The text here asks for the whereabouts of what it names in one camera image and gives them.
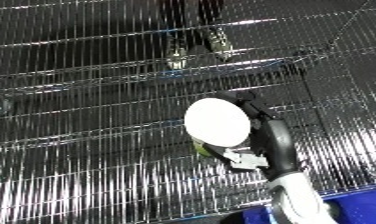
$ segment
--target green object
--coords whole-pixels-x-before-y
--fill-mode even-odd
[[[194,147],[195,147],[195,150],[201,154],[202,156],[207,156],[207,157],[211,157],[212,154],[210,154],[204,147],[203,147],[203,143],[198,143],[198,142],[195,142],[194,141]]]

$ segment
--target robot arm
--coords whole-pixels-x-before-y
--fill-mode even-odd
[[[283,119],[270,110],[253,91],[216,94],[238,106],[250,120],[250,153],[202,142],[201,147],[232,168],[259,168],[269,181],[273,215],[280,224],[336,223],[320,196],[300,171],[294,142]]]

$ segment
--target dark pants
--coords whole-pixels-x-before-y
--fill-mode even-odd
[[[168,29],[185,27],[185,0],[159,0],[160,14]],[[199,18],[203,25],[220,18],[224,0],[199,0]]]

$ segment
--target sneaker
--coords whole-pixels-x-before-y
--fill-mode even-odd
[[[220,27],[203,29],[202,37],[206,41],[206,47],[209,51],[215,53],[221,61],[226,62],[232,58],[233,46]]]
[[[185,68],[187,64],[187,44],[185,39],[172,35],[169,35],[167,38],[167,66],[173,70]]]

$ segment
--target reflective metal surface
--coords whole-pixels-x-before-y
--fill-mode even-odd
[[[229,62],[186,5],[188,63],[171,71],[154,0],[0,0],[0,223],[163,223],[268,202],[259,172],[197,156],[182,126],[191,103],[239,88],[286,118],[317,190],[376,187],[376,0],[225,1]]]

